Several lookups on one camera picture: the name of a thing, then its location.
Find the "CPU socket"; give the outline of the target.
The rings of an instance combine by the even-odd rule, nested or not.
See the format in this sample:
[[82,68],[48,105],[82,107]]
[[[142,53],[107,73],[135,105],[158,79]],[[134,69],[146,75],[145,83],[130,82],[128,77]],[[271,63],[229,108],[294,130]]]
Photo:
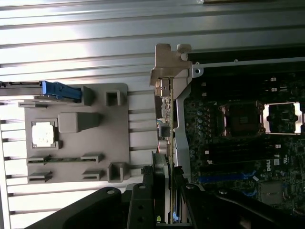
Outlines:
[[247,138],[265,132],[264,105],[259,101],[226,103],[219,107],[219,111],[223,117],[223,137]]

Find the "green motherboard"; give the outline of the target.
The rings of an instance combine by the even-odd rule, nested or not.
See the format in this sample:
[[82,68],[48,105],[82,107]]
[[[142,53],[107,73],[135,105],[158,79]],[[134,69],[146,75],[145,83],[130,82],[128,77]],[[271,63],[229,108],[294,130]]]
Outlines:
[[[189,144],[191,181],[205,189],[230,188],[247,197],[260,200],[260,184],[282,183],[283,201],[271,205],[283,212],[305,217],[305,134],[270,135],[265,132],[247,138],[226,138],[219,107],[226,103],[259,101],[263,105],[301,102],[305,106],[305,71],[295,73],[265,73],[254,75],[204,76],[194,79],[184,101],[186,136]],[[212,153],[208,146],[223,142],[271,141],[278,148],[271,151]],[[207,160],[217,162],[238,159],[260,159],[276,155],[280,159],[258,162],[208,166]],[[248,180],[200,183],[201,176],[244,174]]]

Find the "black RAM slot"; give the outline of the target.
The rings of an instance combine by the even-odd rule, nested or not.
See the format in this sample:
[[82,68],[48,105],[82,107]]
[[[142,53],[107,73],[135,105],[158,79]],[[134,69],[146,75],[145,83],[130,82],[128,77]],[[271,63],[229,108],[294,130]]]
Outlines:
[[265,160],[272,160],[272,159],[280,159],[280,157],[273,155],[273,156],[269,156],[269,157],[263,157],[260,159],[238,159],[238,160],[222,161],[222,162],[217,162],[215,160],[207,160],[207,165],[208,166],[222,166],[222,165],[230,165],[230,164],[258,162],[258,161],[265,161]]
[[271,151],[274,152],[278,148],[276,144],[271,141],[244,141],[244,142],[223,142],[223,143],[215,143],[210,144],[208,146],[208,151],[210,154],[214,153],[237,153],[237,152],[248,152],[253,150],[258,151]]

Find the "silver CPU chip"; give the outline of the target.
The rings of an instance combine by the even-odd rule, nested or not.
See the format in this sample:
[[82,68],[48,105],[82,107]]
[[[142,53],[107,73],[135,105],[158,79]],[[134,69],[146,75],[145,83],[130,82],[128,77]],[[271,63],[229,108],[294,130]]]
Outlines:
[[50,122],[38,122],[32,126],[32,143],[35,147],[51,147],[54,144],[54,128]]

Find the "metal socket cover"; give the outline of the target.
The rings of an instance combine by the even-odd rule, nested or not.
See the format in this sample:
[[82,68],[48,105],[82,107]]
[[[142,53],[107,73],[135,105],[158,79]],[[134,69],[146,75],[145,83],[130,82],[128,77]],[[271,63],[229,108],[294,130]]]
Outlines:
[[301,102],[265,104],[263,127],[270,135],[303,135],[305,106]]

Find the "silver chipset heatsink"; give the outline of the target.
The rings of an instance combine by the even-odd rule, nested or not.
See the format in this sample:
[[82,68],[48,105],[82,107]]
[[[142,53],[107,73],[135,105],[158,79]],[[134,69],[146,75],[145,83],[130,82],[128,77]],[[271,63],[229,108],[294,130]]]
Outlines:
[[283,201],[282,183],[279,181],[260,184],[260,200],[267,205],[278,205]]

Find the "grey printed parts rack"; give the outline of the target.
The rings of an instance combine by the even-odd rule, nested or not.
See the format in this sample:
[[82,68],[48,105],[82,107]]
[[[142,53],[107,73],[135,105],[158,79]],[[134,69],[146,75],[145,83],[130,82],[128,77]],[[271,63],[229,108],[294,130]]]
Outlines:
[[[69,85],[80,88],[81,102],[50,96],[25,96],[26,160],[34,157],[95,158],[96,162],[28,164],[29,183],[108,181],[128,178],[129,131],[127,85],[94,83]],[[51,147],[35,147],[32,126],[50,122]]]

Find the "long blue expansion slot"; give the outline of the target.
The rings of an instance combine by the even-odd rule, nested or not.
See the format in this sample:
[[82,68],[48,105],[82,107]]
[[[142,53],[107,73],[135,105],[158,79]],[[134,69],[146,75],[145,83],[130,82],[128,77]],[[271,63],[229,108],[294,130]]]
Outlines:
[[236,181],[236,180],[248,180],[249,177],[244,174],[224,174],[224,175],[216,175],[216,176],[201,176],[198,178],[200,183],[208,184],[208,183],[218,183],[225,181]]

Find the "open PC case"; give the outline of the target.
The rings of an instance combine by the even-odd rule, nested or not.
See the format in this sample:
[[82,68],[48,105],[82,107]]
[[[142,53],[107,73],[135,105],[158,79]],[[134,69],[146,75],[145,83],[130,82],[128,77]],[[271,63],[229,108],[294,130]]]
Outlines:
[[305,229],[305,48],[187,58],[178,219],[193,229]]

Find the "hard disk in blue caddy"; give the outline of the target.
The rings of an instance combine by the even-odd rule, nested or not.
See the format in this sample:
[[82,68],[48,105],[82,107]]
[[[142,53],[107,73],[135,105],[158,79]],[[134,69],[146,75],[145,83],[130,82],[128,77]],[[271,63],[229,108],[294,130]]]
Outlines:
[[82,99],[82,91],[80,88],[59,82],[0,82],[0,96],[50,96],[79,103]]

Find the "green RAM stick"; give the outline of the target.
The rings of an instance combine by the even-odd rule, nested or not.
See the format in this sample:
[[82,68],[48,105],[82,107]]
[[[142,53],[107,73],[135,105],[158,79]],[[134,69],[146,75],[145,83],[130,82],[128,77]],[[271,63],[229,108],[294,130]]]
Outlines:
[[81,157],[65,157],[57,158],[51,156],[45,157],[30,157],[27,159],[28,164],[48,164],[48,163],[69,163],[69,162],[96,162],[95,158],[81,158]]

